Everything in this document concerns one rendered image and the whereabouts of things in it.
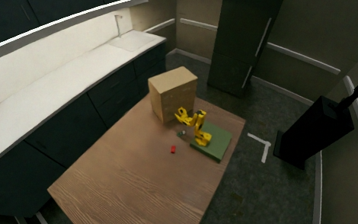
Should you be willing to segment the tan wooden chest of drawers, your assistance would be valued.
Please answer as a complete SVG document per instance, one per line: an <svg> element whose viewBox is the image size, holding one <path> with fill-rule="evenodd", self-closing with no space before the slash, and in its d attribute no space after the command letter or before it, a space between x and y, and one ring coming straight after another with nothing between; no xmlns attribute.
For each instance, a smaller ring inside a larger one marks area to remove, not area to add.
<svg viewBox="0 0 358 224"><path fill-rule="evenodd" d="M159 120L164 124L163 121L163 112L162 112L162 102L161 94L166 91L170 91L176 87L180 87L179 90L179 107L180 108L180 94L181 94L181 85L187 84L198 78L192 74L185 67L180 67L173 69L171 71L162 73L160 75L148 78L149 82L149 91L152 102L152 109L159 118Z"/></svg>

